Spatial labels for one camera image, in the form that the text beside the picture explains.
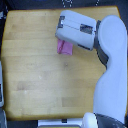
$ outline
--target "wooden board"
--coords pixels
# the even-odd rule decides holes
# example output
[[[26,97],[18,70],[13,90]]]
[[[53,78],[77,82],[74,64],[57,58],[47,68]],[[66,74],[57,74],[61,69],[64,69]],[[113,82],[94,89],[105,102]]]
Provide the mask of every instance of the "wooden board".
[[[102,20],[116,7],[71,9]],[[10,11],[2,42],[5,112],[10,120],[83,117],[93,111],[95,85],[105,67],[95,50],[57,54],[62,10]]]

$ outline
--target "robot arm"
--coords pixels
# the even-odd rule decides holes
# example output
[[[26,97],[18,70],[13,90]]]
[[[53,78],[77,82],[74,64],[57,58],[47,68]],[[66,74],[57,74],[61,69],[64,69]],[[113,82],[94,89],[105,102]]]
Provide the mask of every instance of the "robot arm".
[[[127,31],[119,17],[101,22],[72,11],[60,15],[56,36],[84,49],[97,49],[106,72],[98,80],[93,113],[83,118],[85,128],[124,127],[127,106]]]

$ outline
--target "wooden table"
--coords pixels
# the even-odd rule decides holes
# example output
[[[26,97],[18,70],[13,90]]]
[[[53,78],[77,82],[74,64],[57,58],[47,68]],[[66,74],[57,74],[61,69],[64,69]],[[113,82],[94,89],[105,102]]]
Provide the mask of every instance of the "wooden table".
[[[116,7],[71,9],[96,20]],[[10,11],[2,43],[5,111],[9,120],[83,117],[105,72],[95,50],[73,47],[57,54],[56,25],[62,10]]]

